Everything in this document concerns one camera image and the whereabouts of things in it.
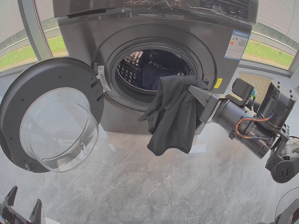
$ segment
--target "energy label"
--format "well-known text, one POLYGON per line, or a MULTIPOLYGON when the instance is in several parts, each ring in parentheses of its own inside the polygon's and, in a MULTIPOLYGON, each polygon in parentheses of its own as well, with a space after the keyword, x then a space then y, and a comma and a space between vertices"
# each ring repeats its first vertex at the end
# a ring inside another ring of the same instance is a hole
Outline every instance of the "energy label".
POLYGON ((248 33, 234 30, 224 58, 241 60, 249 37, 248 33))

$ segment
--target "door hinge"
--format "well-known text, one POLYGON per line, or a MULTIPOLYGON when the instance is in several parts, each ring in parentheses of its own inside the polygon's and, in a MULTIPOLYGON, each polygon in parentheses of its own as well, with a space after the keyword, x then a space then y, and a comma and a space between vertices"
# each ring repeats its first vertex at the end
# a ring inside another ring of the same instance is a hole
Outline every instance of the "door hinge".
POLYGON ((103 92, 106 92, 106 91, 111 91, 111 89, 107 84, 104 69, 105 69, 105 67, 103 65, 99 65, 97 67, 98 75, 96 76, 96 78, 101 81, 101 84, 103 87, 103 92))

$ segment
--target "plastic wrap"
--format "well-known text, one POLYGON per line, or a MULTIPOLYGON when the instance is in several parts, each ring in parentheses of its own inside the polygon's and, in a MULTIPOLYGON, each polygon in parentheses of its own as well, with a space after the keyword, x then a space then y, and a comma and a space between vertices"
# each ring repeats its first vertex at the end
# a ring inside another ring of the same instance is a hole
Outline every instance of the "plastic wrap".
POLYGON ((185 14, 222 16, 252 26, 256 24, 257 8, 258 0, 123 0, 124 11, 131 14, 139 11, 136 16, 168 15, 178 19, 184 19, 185 14))

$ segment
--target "qr code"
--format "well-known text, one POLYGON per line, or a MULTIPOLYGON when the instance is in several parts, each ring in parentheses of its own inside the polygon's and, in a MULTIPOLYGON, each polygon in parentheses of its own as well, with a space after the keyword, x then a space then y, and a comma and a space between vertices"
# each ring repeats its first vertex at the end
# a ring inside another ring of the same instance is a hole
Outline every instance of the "qr code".
POLYGON ((247 40, 245 39, 240 39, 238 43, 238 47, 245 47, 247 40))

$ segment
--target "yellow warning sticker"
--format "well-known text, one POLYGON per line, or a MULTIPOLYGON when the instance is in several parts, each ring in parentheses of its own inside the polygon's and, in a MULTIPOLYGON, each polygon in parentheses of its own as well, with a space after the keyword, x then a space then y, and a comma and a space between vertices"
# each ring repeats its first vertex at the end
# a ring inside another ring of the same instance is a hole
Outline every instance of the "yellow warning sticker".
POLYGON ((214 88, 218 89, 219 86, 221 85, 222 80, 223 80, 222 78, 219 78, 219 79, 217 80, 217 83, 215 84, 214 88))

